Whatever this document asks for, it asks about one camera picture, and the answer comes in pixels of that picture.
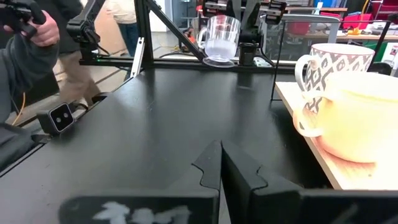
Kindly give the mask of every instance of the black tabletop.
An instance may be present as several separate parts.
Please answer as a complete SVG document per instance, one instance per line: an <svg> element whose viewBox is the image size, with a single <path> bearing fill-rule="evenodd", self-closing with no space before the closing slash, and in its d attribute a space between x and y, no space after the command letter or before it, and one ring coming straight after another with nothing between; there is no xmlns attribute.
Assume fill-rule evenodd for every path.
<svg viewBox="0 0 398 224"><path fill-rule="evenodd" d="M147 70L0 179L0 223L55 223L81 192L166 189L213 140L321 187L325 175L271 88L270 74Z"/></svg>

